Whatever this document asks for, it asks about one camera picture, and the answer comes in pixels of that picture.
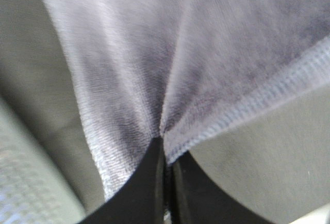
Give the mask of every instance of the lavender fabric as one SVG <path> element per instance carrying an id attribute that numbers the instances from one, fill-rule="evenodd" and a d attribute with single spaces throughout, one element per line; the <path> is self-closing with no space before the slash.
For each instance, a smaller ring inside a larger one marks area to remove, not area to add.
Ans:
<path id="1" fill-rule="evenodd" d="M 329 82 L 329 0 L 44 0 L 106 198 L 154 137 L 194 144 Z"/>

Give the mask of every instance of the gray surface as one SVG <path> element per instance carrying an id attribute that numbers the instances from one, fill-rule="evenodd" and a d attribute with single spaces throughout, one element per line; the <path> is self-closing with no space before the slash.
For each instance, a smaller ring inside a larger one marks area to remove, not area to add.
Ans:
<path id="1" fill-rule="evenodd" d="M 74 224 L 85 215 L 61 172 L 0 97 L 0 223 Z"/>
<path id="2" fill-rule="evenodd" d="M 330 202 L 329 125 L 330 84 L 197 145 L 191 154 L 232 197 L 285 224 Z"/>
<path id="3" fill-rule="evenodd" d="M 330 33 L 328 0 L 44 2 L 107 198 L 153 137 L 164 137 L 171 163 L 229 125 L 330 79 L 329 37 L 300 57 Z"/>
<path id="4" fill-rule="evenodd" d="M 87 211 L 104 202 L 71 76 L 41 0 L 0 0 L 0 93 L 65 175 Z"/>

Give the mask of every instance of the black material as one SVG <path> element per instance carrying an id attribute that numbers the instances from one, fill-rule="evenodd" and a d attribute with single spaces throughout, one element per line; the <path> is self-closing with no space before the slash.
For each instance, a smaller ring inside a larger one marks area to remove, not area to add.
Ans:
<path id="1" fill-rule="evenodd" d="M 175 224 L 271 224 L 222 191 L 189 152 L 173 165 Z"/>
<path id="2" fill-rule="evenodd" d="M 163 224 L 162 139 L 154 139 L 121 190 L 80 224 Z"/>

